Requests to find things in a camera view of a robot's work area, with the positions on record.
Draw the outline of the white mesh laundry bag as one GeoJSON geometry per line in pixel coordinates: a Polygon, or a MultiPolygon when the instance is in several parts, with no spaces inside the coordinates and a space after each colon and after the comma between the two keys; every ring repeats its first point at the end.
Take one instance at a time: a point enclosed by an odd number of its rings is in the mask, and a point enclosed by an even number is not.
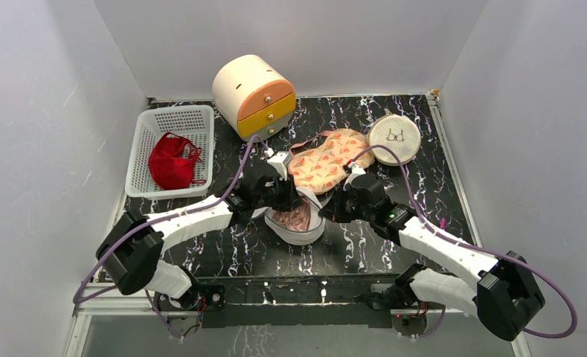
{"type": "Polygon", "coordinates": [[[310,245],[325,232],[327,221],[319,216],[323,205],[310,189],[297,187],[296,190],[302,200],[301,206],[287,212],[260,208],[251,218],[263,218],[267,226],[287,244],[310,245]]]}

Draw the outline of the red bra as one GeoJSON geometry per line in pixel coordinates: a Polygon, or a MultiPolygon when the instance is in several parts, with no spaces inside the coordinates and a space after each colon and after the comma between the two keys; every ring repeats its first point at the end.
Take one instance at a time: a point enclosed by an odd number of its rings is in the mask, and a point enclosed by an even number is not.
{"type": "Polygon", "coordinates": [[[181,190],[192,184],[205,184],[195,177],[195,166],[202,162],[202,148],[188,138],[165,132],[148,160],[153,181],[163,190],[181,190]]]}

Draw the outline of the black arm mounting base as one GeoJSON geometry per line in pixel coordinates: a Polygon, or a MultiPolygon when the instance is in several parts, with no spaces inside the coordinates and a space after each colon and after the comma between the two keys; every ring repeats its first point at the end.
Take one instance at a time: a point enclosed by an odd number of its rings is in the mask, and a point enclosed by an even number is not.
{"type": "Polygon", "coordinates": [[[201,278],[197,300],[183,308],[156,293],[155,307],[181,332],[196,323],[214,329],[249,325],[364,325],[419,334],[437,322],[441,306],[385,302],[392,274],[201,278]]]}

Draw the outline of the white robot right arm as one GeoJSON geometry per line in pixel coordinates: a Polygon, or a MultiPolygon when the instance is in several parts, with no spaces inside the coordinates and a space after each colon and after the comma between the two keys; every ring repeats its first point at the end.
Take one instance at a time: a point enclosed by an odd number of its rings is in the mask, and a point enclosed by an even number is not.
{"type": "Polygon", "coordinates": [[[533,275],[512,263],[518,254],[490,257],[434,235],[413,208],[393,202],[373,174],[335,189],[319,215],[331,222],[362,220],[381,238],[422,254],[447,273],[415,263],[382,292],[371,292],[374,309],[439,303],[475,316],[493,335],[513,341],[545,305],[533,275]]]}

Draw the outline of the floral peach bra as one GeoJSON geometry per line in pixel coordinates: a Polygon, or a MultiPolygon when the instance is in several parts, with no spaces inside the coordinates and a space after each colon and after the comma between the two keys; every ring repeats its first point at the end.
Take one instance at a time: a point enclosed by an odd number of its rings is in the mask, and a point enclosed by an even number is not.
{"type": "Polygon", "coordinates": [[[305,187],[317,196],[331,191],[347,178],[344,167],[351,161],[363,168],[374,162],[372,152],[362,152],[369,144],[360,132],[336,129],[321,132],[318,137],[324,139],[322,144],[294,153],[288,166],[295,185],[305,187]]]}

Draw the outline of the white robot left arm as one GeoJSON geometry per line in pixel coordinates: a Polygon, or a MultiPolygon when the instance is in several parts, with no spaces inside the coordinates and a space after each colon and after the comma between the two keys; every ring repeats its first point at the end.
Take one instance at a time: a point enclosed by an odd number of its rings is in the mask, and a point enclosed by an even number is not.
{"type": "Polygon", "coordinates": [[[287,212],[301,205],[291,176],[235,179],[223,191],[181,209],[148,216],[125,213],[96,258],[122,295],[146,289],[166,295],[181,309],[192,309],[199,302],[199,283],[188,270],[163,261],[165,251],[250,219],[257,210],[287,212]]]}

